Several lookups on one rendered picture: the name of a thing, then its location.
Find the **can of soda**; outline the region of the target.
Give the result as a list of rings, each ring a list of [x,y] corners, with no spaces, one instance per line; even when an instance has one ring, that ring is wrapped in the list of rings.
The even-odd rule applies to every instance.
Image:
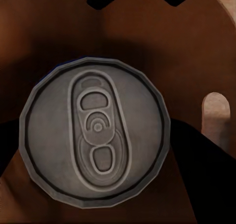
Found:
[[[143,72],[82,56],[35,83],[19,118],[19,152],[52,199],[109,208],[158,176],[170,131],[163,96]]]

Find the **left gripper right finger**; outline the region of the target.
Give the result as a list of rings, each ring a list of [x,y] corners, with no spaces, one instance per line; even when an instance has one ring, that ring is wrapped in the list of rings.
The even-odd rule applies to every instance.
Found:
[[[191,125],[170,120],[170,144],[198,224],[236,224],[236,159]]]

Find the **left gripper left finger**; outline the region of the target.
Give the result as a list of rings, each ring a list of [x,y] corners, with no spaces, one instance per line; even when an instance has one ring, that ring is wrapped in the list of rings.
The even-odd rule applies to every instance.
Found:
[[[19,119],[0,124],[0,177],[19,148]]]

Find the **trash can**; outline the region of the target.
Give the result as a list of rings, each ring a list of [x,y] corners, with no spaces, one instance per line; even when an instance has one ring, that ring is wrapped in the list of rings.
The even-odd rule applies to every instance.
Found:
[[[231,114],[227,154],[236,159],[236,21],[220,0],[0,0],[0,124],[20,118],[35,85],[60,63],[115,58],[143,72],[170,119],[203,134],[204,102],[222,94]],[[52,199],[19,148],[0,177],[0,224],[198,224],[172,146],[158,176],[109,208]]]

